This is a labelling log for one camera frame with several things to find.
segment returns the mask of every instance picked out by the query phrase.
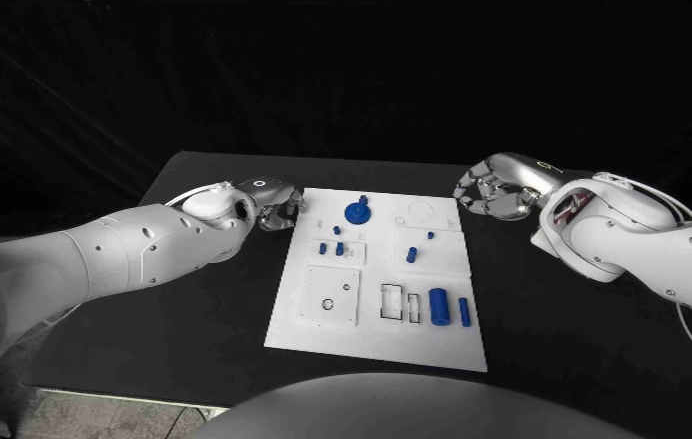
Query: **black curtain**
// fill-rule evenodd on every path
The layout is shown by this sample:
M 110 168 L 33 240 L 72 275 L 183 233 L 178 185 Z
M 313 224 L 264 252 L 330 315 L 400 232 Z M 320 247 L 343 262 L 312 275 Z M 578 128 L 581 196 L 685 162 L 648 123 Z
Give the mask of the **black curtain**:
M 3 0 L 5 215 L 133 207 L 179 150 L 457 164 L 508 150 L 689 203 L 691 12 L 689 0 Z

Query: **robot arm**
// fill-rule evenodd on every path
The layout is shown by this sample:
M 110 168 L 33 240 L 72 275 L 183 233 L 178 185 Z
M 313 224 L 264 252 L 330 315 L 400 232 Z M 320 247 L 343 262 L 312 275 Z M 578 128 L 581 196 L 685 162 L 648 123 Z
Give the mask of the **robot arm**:
M 483 196 L 476 201 L 466 196 L 475 182 Z M 521 191 L 509 193 L 508 186 Z M 610 282 L 629 271 L 663 298 L 692 305 L 692 227 L 679 210 L 692 213 L 649 186 L 609 173 L 580 178 L 505 153 L 466 173 L 454 197 L 472 212 L 503 220 L 522 219 L 537 205 L 542 211 L 531 241 L 580 274 Z
M 0 355 L 54 314 L 154 287 L 231 259 L 257 222 L 294 225 L 302 191 L 271 178 L 195 189 L 166 205 L 126 209 L 67 231 L 0 244 Z

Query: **white board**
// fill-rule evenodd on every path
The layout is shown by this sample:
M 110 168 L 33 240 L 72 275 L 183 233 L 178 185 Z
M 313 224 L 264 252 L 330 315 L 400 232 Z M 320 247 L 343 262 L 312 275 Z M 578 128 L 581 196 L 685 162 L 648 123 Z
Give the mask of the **white board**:
M 353 225 L 345 209 L 361 195 L 372 216 Z M 310 188 L 304 199 L 264 345 L 488 372 L 456 200 Z M 342 256 L 335 253 L 338 242 L 345 245 Z M 327 245 L 325 255 L 320 243 Z M 407 262 L 410 247 L 418 250 L 414 263 Z M 401 286 L 402 321 L 381 318 L 384 284 Z M 449 326 L 430 322 L 433 288 L 447 290 Z M 418 325 L 410 322 L 410 294 L 418 295 Z M 462 297 L 469 300 L 472 327 L 462 326 Z M 329 309 L 326 299 L 333 301 Z

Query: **black table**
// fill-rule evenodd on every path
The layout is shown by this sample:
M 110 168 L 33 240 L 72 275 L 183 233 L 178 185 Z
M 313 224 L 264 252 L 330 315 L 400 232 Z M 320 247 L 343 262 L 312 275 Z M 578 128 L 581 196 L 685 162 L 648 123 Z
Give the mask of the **black table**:
M 261 175 L 304 187 L 449 197 L 466 166 L 179 153 L 142 205 Z M 335 374 L 459 377 L 534 394 L 649 437 L 686 436 L 692 343 L 673 305 L 629 275 L 601 284 L 529 242 L 537 215 L 462 211 L 489 373 L 265 348 L 291 230 L 185 278 L 87 303 L 56 326 L 23 384 L 228 407 Z

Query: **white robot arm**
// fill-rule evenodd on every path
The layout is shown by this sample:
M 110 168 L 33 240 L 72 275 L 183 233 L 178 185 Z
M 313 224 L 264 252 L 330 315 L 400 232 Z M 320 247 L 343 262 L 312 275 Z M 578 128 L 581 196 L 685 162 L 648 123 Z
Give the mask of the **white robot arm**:
M 466 195 L 473 183 L 480 200 Z M 681 210 L 689 217 L 692 212 L 661 191 L 614 174 L 565 173 L 500 153 L 469 170 L 454 197 L 472 212 L 502 220 L 522 219 L 538 206 L 531 241 L 544 251 L 597 281 L 610 282 L 629 271 L 663 298 L 692 305 L 692 226 Z
M 157 286 L 231 259 L 257 222 L 294 225 L 302 191 L 257 178 L 126 209 L 67 231 L 0 244 L 0 355 L 48 317 L 98 297 Z

